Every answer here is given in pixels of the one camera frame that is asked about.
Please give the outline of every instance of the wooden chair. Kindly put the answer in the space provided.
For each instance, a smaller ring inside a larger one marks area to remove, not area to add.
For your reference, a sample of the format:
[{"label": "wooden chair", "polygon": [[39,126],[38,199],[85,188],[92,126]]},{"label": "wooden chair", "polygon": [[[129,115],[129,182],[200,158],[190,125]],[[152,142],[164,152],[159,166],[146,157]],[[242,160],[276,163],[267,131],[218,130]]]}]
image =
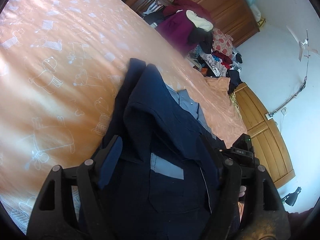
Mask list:
[{"label": "wooden chair", "polygon": [[144,17],[144,12],[149,13],[159,10],[162,6],[169,6],[172,3],[169,0],[144,0],[144,2],[137,8],[136,13],[140,17]]}]

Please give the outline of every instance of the red floral fabric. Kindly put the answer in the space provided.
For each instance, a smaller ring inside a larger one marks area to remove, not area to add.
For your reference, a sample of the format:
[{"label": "red floral fabric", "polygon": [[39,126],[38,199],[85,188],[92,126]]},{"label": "red floral fabric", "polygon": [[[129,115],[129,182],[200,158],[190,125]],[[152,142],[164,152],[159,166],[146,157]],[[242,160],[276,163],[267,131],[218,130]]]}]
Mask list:
[{"label": "red floral fabric", "polygon": [[224,55],[231,57],[232,55],[232,41],[233,38],[228,34],[223,34],[217,28],[213,28],[213,50],[220,51]]}]

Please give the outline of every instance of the wooden wardrobe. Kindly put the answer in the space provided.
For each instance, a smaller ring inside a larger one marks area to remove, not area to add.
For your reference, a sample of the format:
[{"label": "wooden wardrobe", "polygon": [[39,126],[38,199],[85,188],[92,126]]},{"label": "wooden wardrobe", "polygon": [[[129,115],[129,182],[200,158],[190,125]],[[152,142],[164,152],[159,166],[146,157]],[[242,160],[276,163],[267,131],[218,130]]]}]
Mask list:
[{"label": "wooden wardrobe", "polygon": [[[192,0],[207,9],[215,26],[233,38],[237,47],[259,31],[253,14],[245,0]],[[134,11],[156,11],[163,4],[158,0],[127,0],[126,4]]]},{"label": "wooden wardrobe", "polygon": [[251,136],[256,157],[266,167],[276,188],[295,177],[284,140],[273,119],[267,120],[267,109],[246,83],[236,90],[239,110],[248,134]]}]

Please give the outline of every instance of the electrical wire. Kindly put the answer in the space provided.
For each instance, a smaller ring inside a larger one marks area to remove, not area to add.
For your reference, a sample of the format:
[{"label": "electrical wire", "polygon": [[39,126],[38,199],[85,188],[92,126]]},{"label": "electrical wire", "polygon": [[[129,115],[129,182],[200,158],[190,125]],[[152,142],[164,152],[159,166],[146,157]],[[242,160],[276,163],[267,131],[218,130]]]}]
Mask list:
[{"label": "electrical wire", "polygon": [[284,119],[284,114],[282,115],[282,121],[281,121],[281,129],[280,129],[280,134],[282,133],[283,119]]},{"label": "electrical wire", "polygon": [[[309,46],[308,44],[308,41],[309,41],[309,37],[308,37],[308,29],[307,30],[307,45]],[[268,115],[272,118],[275,113],[279,112],[281,109],[283,109],[292,99],[296,98],[298,96],[298,94],[304,90],[304,88],[306,87],[307,85],[307,78],[308,78],[308,69],[309,69],[309,57],[310,57],[310,54],[309,54],[309,50],[308,50],[308,55],[305,57],[308,58],[308,61],[307,61],[307,71],[306,71],[306,76],[303,80],[303,82],[300,84],[299,88],[297,89],[297,91],[294,93],[294,95],[292,97],[290,97],[282,106],[280,106],[278,109],[272,111],[271,113],[268,113]]]}]

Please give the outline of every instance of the white towel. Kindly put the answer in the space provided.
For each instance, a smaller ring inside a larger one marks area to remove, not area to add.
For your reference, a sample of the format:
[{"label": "white towel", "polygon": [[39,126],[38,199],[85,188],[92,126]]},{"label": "white towel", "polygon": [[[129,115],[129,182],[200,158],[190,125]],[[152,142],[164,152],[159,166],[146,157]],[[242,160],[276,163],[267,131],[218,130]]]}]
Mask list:
[{"label": "white towel", "polygon": [[227,68],[221,64],[221,62],[213,59],[211,54],[205,54],[203,51],[200,53],[200,57],[207,63],[213,73],[217,77],[225,77]]},{"label": "white towel", "polygon": [[192,21],[197,28],[204,29],[206,32],[209,32],[213,29],[213,24],[211,22],[198,17],[193,11],[187,10],[186,15],[188,19]]}]

